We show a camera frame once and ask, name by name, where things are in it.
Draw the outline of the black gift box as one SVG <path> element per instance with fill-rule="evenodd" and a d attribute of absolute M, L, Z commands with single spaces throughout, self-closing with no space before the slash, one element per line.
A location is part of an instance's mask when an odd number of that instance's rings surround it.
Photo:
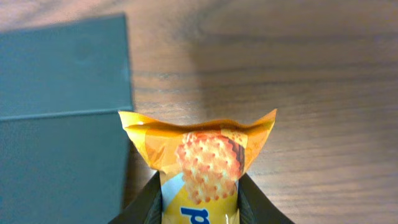
<path fill-rule="evenodd" d="M 1 34 L 1 222 L 120 213 L 131 110 L 122 14 Z"/>

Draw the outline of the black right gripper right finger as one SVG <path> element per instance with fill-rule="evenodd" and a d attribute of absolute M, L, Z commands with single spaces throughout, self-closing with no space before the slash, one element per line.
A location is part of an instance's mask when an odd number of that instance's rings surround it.
<path fill-rule="evenodd" d="M 238 209 L 240 224 L 294 224 L 247 174 L 239 180 Z"/>

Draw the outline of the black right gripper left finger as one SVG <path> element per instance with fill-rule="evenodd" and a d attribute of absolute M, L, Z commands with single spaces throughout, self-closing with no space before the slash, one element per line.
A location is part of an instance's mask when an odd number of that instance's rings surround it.
<path fill-rule="evenodd" d="M 108 224 L 161 224 L 162 192 L 156 172 L 137 197 Z"/>

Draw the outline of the small orange candy packet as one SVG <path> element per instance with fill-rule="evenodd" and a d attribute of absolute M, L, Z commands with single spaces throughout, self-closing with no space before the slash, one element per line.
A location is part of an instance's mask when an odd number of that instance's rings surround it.
<path fill-rule="evenodd" d="M 250 125 L 216 120 L 180 126 L 120 111 L 123 130 L 160 173 L 162 223 L 239 223 L 239 180 L 261 152 L 276 114 Z"/>

